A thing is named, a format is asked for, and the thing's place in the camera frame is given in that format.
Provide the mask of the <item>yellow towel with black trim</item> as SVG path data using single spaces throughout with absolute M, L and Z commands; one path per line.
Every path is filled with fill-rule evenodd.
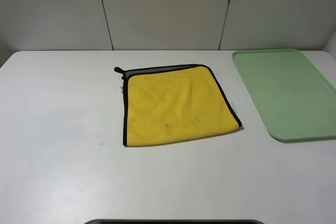
M 144 147 L 225 135 L 241 129 L 213 71 L 186 64 L 114 71 L 122 75 L 123 146 Z

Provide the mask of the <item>light green plastic tray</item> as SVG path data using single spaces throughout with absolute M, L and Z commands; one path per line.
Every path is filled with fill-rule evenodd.
M 236 51 L 233 62 L 270 136 L 335 138 L 335 87 L 296 49 Z

